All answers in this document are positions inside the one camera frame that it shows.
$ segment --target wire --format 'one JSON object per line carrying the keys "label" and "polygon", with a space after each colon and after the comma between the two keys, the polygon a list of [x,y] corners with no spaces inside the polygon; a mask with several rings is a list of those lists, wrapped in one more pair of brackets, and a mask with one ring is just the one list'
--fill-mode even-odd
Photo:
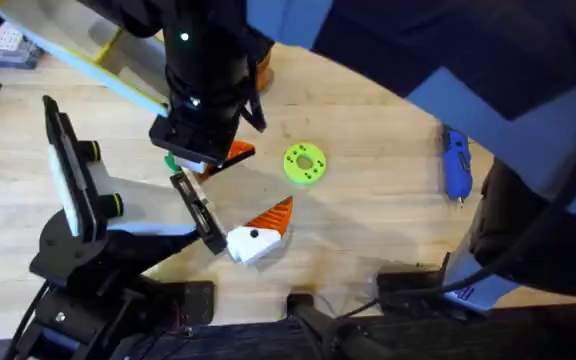
{"label": "wire", "polygon": [[37,303],[39,303],[39,300],[41,300],[41,298],[44,296],[46,291],[48,291],[48,281],[44,281],[44,283],[41,285],[41,287],[37,291],[35,298],[32,299],[32,301],[30,302],[30,305],[28,305],[28,308],[26,309],[24,316],[21,318],[21,322],[19,322],[19,325],[17,325],[17,329],[15,330],[15,334],[12,336],[12,339],[10,339],[10,344],[8,344],[8,348],[6,349],[6,353],[4,354],[3,360],[11,360],[16,355],[15,354],[15,348],[16,348],[17,342],[19,341],[21,334],[23,333],[24,329],[26,328],[26,325],[28,325],[28,321],[30,320],[30,316],[35,311],[35,308],[37,307]]}
{"label": "wire", "polygon": [[398,297],[421,297],[421,296],[433,296],[448,293],[451,291],[456,291],[463,289],[465,287],[471,286],[481,280],[488,278],[495,273],[499,273],[506,269],[507,266],[513,263],[514,259],[520,254],[524,253],[527,249],[532,247],[539,240],[543,239],[545,234],[552,230],[564,214],[568,205],[570,205],[576,199],[576,160],[568,179],[564,183],[562,189],[555,196],[552,203],[539,214],[537,219],[533,221],[530,226],[524,230],[524,232],[519,236],[519,239],[515,244],[494,261],[488,265],[481,268],[474,274],[455,281],[452,284],[446,286],[436,286],[426,289],[409,289],[395,291],[390,294],[384,294],[377,297],[367,304],[364,304],[342,316],[340,319],[349,318],[353,315],[359,314],[366,309],[369,309],[378,303],[384,303],[388,300],[398,298]]}
{"label": "wire", "polygon": [[324,303],[324,305],[326,305],[326,307],[328,308],[328,311],[330,311],[330,313],[332,314],[333,317],[337,317],[337,312],[335,311],[332,304],[330,303],[330,301],[328,299],[326,299],[325,296],[318,294],[318,293],[313,294],[313,296],[317,297],[319,300],[321,300],[322,303]]}
{"label": "wire", "polygon": [[306,325],[304,320],[302,318],[300,318],[299,316],[295,316],[294,319],[297,322],[297,324],[299,324],[299,327],[301,328],[301,332],[306,337],[306,341],[308,341],[308,345],[310,345],[310,347],[312,348],[312,351],[315,353],[315,357],[317,358],[317,360],[325,360],[321,346],[317,345],[317,339],[315,339],[315,336],[313,335],[312,330],[310,330],[310,328],[308,328],[308,325]]}

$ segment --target green circular object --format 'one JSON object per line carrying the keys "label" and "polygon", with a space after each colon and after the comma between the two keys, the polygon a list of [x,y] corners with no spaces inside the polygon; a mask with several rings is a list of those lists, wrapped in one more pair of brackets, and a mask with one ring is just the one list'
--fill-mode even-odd
{"label": "green circular object", "polygon": [[298,143],[284,153],[284,171],[297,184],[312,184],[326,172],[326,156],[315,145]]}

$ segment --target blue tool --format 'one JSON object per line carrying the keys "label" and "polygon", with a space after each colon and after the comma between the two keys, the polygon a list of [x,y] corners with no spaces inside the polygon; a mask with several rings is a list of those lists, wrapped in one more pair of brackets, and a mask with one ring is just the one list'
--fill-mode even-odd
{"label": "blue tool", "polygon": [[468,138],[459,131],[444,125],[442,140],[446,194],[450,199],[457,200],[463,205],[472,190]]}

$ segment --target orange and white object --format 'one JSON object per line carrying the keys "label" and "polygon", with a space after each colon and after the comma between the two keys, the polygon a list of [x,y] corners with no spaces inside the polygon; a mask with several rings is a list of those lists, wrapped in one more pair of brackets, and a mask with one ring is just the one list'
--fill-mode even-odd
{"label": "orange and white object", "polygon": [[226,241],[232,259],[250,265],[281,244],[292,216],[292,197],[228,233]]}

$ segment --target wooden table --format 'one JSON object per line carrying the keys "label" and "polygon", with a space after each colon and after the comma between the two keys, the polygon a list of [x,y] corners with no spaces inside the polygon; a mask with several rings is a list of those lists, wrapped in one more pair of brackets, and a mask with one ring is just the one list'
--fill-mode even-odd
{"label": "wooden table", "polygon": [[[293,287],[320,295],[340,313],[369,299],[383,267],[436,269],[470,224],[492,157],[473,144],[475,189],[463,209],[442,194],[439,123],[401,98],[299,49],[276,47],[274,83],[263,95],[269,128],[248,125],[239,139],[257,155],[224,173],[211,200],[245,221],[277,191],[295,197],[286,245],[256,268],[211,256],[194,244],[153,269],[161,280],[211,279],[218,286],[215,324],[274,321]],[[93,79],[46,56],[35,71],[0,69],[0,338],[10,337],[41,284],[28,272],[38,235],[59,209],[46,163],[41,96],[54,97],[80,138],[98,139],[109,172],[169,186],[164,152],[152,146],[153,115]],[[298,141],[328,157],[325,177],[297,187],[283,176],[284,150]],[[575,301],[521,289],[501,306]]]}

